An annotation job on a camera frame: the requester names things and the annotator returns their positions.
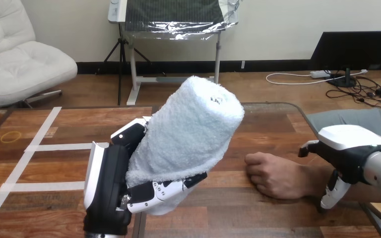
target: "wooden table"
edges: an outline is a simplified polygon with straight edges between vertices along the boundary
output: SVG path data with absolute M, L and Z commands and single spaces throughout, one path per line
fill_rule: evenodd
M 84 147 L 91 141 L 108 142 L 111 133 L 157 109 L 54 108 L 3 114 L 0 237 L 82 237 L 81 185 L 89 156 Z M 208 178 L 173 212 L 137 214 L 127 237 L 379 237 L 357 203 L 340 203 L 319 214 L 311 199 L 275 200 L 258 193 L 245 173 L 247 153 L 262 151 L 301 164 L 325 162 L 315 155 L 297 157 L 298 147 L 315 139 L 297 107 L 245 104 L 245 110 L 229 150 Z

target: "monitor stand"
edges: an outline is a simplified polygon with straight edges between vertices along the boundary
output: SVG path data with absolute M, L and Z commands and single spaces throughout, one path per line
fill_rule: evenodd
M 343 77 L 343 76 L 344 76 L 343 74 L 337 74 L 335 75 L 335 78 Z M 326 77 L 325 79 L 331 79 L 331 78 L 334 78 L 333 74 L 331 74 L 331 77 Z M 330 80 L 330 81 L 327 81 L 327 83 L 332 84 L 336 87 L 341 87 L 341 88 L 351 88 L 356 86 L 357 84 L 356 79 L 350 76 L 350 68 L 345 69 L 345 77 Z

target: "human arm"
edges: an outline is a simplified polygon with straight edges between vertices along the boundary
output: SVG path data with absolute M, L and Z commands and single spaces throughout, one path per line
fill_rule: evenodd
M 331 165 L 301 165 L 271 154 L 258 152 L 245 157 L 247 173 L 263 194 L 278 199 L 323 196 L 334 168 Z M 381 202 L 381 194 L 370 185 L 350 187 L 344 200 Z

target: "robotic arm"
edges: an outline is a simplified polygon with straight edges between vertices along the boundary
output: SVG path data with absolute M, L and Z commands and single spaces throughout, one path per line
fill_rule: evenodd
M 320 130 L 318 138 L 304 144 L 299 157 L 316 153 L 335 167 L 322 209 L 332 208 L 358 182 L 381 191 L 381 136 L 357 125 L 334 125 Z
M 144 137 L 150 119 L 134 119 L 113 133 L 113 144 L 108 148 L 93 142 L 84 188 L 86 238 L 123 237 L 132 213 L 153 208 L 207 177 L 202 173 L 175 181 L 148 181 L 127 186 L 129 159 Z

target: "human hand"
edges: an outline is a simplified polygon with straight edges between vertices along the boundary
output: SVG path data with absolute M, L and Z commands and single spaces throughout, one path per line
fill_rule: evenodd
M 261 152 L 246 155 L 245 162 L 251 181 L 267 196 L 297 199 L 317 193 L 317 173 L 308 166 Z

